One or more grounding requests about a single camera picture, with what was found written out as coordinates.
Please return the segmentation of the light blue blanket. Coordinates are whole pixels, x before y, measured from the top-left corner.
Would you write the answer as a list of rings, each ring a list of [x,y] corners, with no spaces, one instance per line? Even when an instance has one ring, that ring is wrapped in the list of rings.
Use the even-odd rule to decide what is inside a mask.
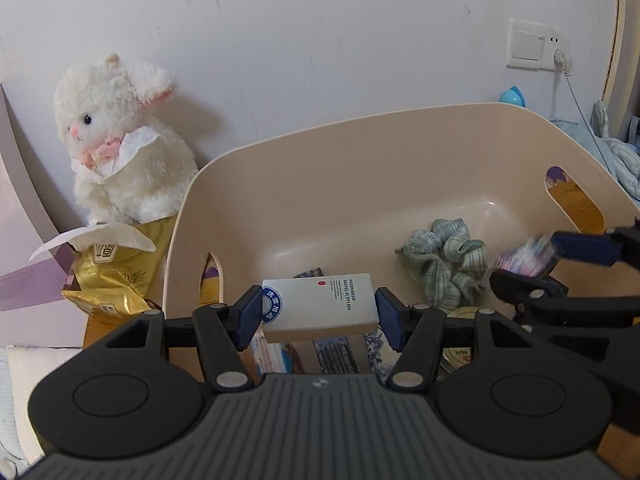
[[[589,127],[562,119],[551,122],[597,159],[639,205],[639,154],[628,143],[610,136],[608,113],[601,101],[593,105]]]

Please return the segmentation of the blue small toy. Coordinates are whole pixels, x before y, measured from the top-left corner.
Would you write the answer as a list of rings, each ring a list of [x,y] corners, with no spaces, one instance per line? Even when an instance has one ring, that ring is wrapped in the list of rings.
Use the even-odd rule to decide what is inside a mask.
[[[499,102],[519,107],[526,107],[524,94],[517,86],[512,86],[508,90],[503,91],[499,96]]]

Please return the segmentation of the white wall socket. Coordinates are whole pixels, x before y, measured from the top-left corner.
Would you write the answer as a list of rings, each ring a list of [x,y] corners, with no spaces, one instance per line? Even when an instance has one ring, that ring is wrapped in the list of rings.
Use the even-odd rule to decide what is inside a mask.
[[[570,49],[561,29],[511,18],[506,66],[514,70],[562,70],[561,58],[572,67]]]

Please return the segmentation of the pink cartoon small box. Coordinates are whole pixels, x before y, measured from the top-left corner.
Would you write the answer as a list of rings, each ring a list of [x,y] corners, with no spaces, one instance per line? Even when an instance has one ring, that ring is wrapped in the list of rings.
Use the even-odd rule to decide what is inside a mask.
[[[528,278],[543,278],[555,268],[558,261],[551,238],[543,235],[530,238],[510,252],[498,255],[494,268]]]

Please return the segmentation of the gold tissue pack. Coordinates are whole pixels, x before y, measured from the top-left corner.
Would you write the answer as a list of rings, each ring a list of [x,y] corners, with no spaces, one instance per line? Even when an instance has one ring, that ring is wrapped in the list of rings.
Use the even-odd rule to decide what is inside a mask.
[[[40,245],[34,258],[62,246],[73,262],[62,295],[88,315],[128,320],[162,307],[163,282],[174,216],[129,224],[84,226]]]

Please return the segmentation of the beige plastic storage basket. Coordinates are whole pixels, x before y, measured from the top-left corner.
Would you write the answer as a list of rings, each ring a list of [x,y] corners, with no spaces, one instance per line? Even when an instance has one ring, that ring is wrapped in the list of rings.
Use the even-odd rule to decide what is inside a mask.
[[[164,312],[185,318],[198,307],[208,259],[226,304],[266,278],[314,268],[367,273],[414,304],[423,295],[397,252],[438,218],[464,220],[489,257],[576,229],[546,183],[553,167],[609,228],[638,218],[584,148],[531,110],[502,103],[403,110],[237,148],[204,166],[186,194],[167,257]]]

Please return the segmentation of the blue cartoon tissue pack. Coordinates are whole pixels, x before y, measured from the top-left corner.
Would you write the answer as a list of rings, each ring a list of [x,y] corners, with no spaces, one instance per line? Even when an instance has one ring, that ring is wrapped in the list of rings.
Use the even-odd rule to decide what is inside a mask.
[[[270,344],[262,332],[258,332],[250,343],[250,351],[260,376],[269,373],[290,374],[293,361],[284,344]]]

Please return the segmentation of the pink purple headboard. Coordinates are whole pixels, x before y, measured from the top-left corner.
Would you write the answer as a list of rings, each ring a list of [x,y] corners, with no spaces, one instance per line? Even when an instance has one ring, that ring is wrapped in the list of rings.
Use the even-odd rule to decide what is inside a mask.
[[[62,297],[68,249],[34,251],[58,235],[32,185],[1,102],[1,343],[79,348],[87,317]]]

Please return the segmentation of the white plush bunny toy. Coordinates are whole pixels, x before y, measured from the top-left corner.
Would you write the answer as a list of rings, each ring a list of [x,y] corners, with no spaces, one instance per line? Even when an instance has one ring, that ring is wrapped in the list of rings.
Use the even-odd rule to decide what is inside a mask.
[[[178,214],[198,173],[191,149],[154,113],[176,90],[169,70],[117,54],[66,70],[54,90],[58,138],[75,200],[90,224],[148,223]]]

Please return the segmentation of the green plaid scrunchie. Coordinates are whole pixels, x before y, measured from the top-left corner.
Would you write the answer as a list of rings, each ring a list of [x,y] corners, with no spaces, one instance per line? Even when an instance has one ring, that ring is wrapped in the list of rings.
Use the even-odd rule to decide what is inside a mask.
[[[461,218],[436,219],[428,229],[413,231],[396,254],[429,307],[451,312],[475,306],[484,294],[486,244],[471,236]]]

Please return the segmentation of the white shelf frame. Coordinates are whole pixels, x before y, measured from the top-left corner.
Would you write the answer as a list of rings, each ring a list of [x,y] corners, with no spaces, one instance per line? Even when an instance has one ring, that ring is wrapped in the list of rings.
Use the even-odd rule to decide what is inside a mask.
[[[616,0],[616,24],[608,73],[602,94],[610,133],[627,136],[639,109],[639,0]]]

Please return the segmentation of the long dark blue box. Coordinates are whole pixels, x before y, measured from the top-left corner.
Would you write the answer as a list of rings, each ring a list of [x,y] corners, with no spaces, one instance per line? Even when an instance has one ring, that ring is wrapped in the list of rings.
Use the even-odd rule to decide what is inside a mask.
[[[299,364],[305,374],[357,374],[370,370],[367,346],[362,335],[294,341]]]

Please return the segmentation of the white small box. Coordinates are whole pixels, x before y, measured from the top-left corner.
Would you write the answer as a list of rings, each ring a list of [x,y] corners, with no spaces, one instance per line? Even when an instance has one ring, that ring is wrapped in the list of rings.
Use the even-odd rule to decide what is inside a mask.
[[[377,327],[368,274],[262,282],[262,333],[270,344],[363,335]]]

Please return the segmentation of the blue white porcelain-pattern box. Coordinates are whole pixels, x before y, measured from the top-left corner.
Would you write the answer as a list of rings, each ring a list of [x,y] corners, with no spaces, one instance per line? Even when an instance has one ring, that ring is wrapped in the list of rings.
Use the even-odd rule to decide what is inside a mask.
[[[380,328],[364,335],[367,346],[369,367],[372,373],[386,382],[390,372],[400,357],[400,353],[392,349]]]

